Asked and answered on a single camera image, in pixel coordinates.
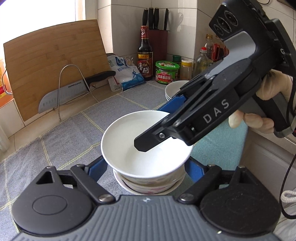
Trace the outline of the gloved right hand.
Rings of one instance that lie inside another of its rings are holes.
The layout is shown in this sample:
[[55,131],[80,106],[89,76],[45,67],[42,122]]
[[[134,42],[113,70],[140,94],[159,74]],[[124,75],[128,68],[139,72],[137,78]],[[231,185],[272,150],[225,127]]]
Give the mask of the gloved right hand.
[[[262,80],[261,87],[257,90],[256,95],[262,100],[269,100],[278,93],[282,93],[287,101],[290,99],[292,93],[292,77],[280,71],[271,70]],[[270,118],[263,118],[255,113],[244,113],[236,110],[228,118],[231,128],[237,128],[242,121],[248,127],[256,129],[261,133],[274,132],[274,121]]]

